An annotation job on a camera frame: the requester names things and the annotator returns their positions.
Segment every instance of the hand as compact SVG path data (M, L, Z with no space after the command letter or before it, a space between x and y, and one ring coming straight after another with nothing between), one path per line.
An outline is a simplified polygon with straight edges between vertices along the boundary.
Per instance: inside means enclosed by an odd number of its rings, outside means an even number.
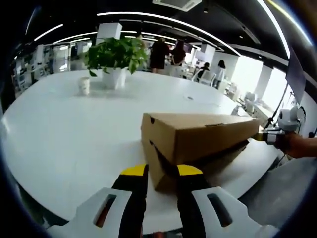
M278 138L275 144L276 148L282 150L285 154L293 158L301 158L305 155L305 139L296 133L289 133Z

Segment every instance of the ceiling light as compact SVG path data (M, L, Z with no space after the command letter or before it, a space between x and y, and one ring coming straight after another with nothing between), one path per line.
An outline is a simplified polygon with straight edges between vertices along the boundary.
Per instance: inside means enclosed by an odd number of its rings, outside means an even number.
M142 35L157 36L157 37L162 37L162 38L170 39L173 41L177 41L177 39L175 39L175 38L168 37L168 36L162 36L162 35L158 35L158 34L153 34L153 33L142 32Z
M69 40L69 39L72 39L72 38L76 38L76 37L79 37L79 36L86 36L86 35L92 35L92 34L97 34L97 31L95 32L89 32L89 33L84 33L84 34L79 34L79 35L76 35L76 36L70 36L70 37L67 37L67 38L64 38L64 39L61 39L59 41L55 41L53 44L57 44L61 41L66 41L66 40Z
M58 25L56 27L53 27L51 30L48 30L47 32L44 32L42 35L40 35L37 38L35 38L34 41L37 41L41 37L45 36L46 34L50 33L51 31L56 30L57 28L62 27L62 26L63 26L63 24L60 24L60 25Z
M240 56L241 54L239 52L237 52L234 48L232 48L231 46L229 46L227 43L225 43L224 41L222 41L221 39L219 39L218 37L208 33L207 31L204 31L196 26L190 25L188 23L173 19L173 18L169 18L166 16L160 16L160 15L155 15L155 14L151 14L151 13L144 13L144 12L130 12L130 11L117 11L117 12L104 12L104 13L98 13L97 16L105 16L105 15L122 15L122 14L129 14L129 15L142 15L142 16L150 16L150 17L156 17L156 18L160 18L160 19L164 19L167 21L172 21L184 26L187 26L189 28L192 28L196 31L199 31L213 39L215 39L216 41L222 43L223 45L227 46L229 49L231 49L234 53L236 53L238 56Z
M169 45L172 45L172 46L175 46L175 44L174 44L174 43L171 43L171 42L165 41L165 43L167 43L167 44L169 44Z
M146 38L146 37L142 37L142 39L146 41L157 41L157 39Z
M74 40L74 41L71 41L71 43L74 43L74 42L77 42L77 41L86 41L86 40L90 40L90 38L87 37L87 38L82 38L82 39Z
M309 44L312 45L312 42L310 38L307 36L303 28L295 21L293 17L291 17L290 14L288 14L283 8L281 8L279 5L274 3L272 0L267 0L272 6L274 6L277 10L279 10L287 19L289 19L296 27L297 29L302 33L302 35L305 37L305 39L308 41Z
M120 19L119 21L135 21L135 22L142 22L141 20L132 20L132 19Z
M136 34L137 32L136 31L121 31L121 33L134 33L134 34Z
M278 34L279 34L279 37L281 38L281 41L283 43L283 46L285 48L285 51L286 51L286 54L287 54L287 57L288 59L290 58L290 51L289 51L289 48L288 48L288 45L287 45L287 41L285 39L285 36L282 32L282 29L281 27L279 26L279 24L277 23L277 20L275 19L275 17L273 16L273 13L270 11L270 9L268 8L268 6L264 3L263 0L257 0L258 3L261 5L261 7L264 9L264 11L267 13L267 15L269 16L269 18L271 19L273 25L275 26Z
M161 23L157 23L157 22L152 22L152 21L141 21L143 23L149 23L149 24L154 24L154 25L158 25L158 26L165 26L167 28L173 28L171 26L165 25L165 24L161 24Z
M35 14L36 11L37 11L37 9L34 9L33 12L32 12L32 15L31 15L31 17L30 17L30 19L29 19L28 26L26 27L25 35L28 33L30 23L31 23L31 21L32 21L32 19L33 19L34 14Z
M212 46L214 46L214 47L218 47L216 44L214 44L214 43L212 43L212 42L210 42L210 41L208 41L208 40L206 40L206 39L204 39L204 38L202 38L202 37L198 37L199 39L201 39L201 40L203 40L203 41L206 41L207 43L209 43L210 45L212 45Z

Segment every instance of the cable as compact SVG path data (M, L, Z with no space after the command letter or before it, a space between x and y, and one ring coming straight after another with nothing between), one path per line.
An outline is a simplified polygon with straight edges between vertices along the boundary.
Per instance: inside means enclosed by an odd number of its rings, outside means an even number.
M299 123L299 128L298 128L297 134L299 134L299 132L301 131L301 121L297 119L297 122Z
M282 161L282 159L285 157L286 153L282 156L282 158L277 162L276 167L278 167L279 163Z
M287 86L288 86L288 84L286 84L286 86L285 86L285 89L284 89L282 98L281 98L281 100L279 101L276 110L274 111L273 115L272 115L269 119L267 119L267 124L265 125L264 129L267 129L268 126L273 122L273 118L274 118L275 115L277 114L277 111L278 111L279 107L281 106L281 103L282 103L283 98L284 98L284 96L285 96L285 93L286 93L286 90L287 90Z

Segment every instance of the ceiling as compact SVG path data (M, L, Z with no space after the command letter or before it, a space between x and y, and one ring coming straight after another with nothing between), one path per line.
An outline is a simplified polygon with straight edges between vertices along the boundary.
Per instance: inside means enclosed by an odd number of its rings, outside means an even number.
M209 7L208 13L204 13L206 6ZM299 54L300 60L307 60L306 52L308 49L302 44L301 39L294 34L293 26L274 7L269 4L268 6L280 23L285 37L290 41L291 46L294 46L295 52ZM72 2L47 0L39 5L33 14L34 17L29 24L23 43L50 44L66 37L94 32L100 23L121 20L123 30L142 30L143 32L181 38L187 42L198 42L198 37L203 37L219 46L219 50L223 49L227 53L235 54L212 37L175 22L140 15L97 16L97 13L113 11L145 12L169 17L196 26L228 44L256 48L287 59L287 54L275 26L257 0L210 0L208 3L200 3L188 12L153 4L152 0L78 0ZM143 22L122 20L140 20ZM145 23L144 21L167 26ZM43 36L35 43L33 42L36 37L60 24L63 26ZM196 37L180 32L175 28L190 32ZM303 68L315 78L313 65L303 64Z

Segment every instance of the window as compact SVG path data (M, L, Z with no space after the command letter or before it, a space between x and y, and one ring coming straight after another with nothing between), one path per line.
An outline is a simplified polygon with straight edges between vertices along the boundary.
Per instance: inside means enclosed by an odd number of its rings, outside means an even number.
M263 62L240 56L232 75L232 82L236 83L242 95L246 92L254 93L262 71Z
M284 72L274 68L262 97L262 101L265 102L274 111L276 110L276 107L278 106L278 103L283 96L283 92L287 84L285 77L286 74Z

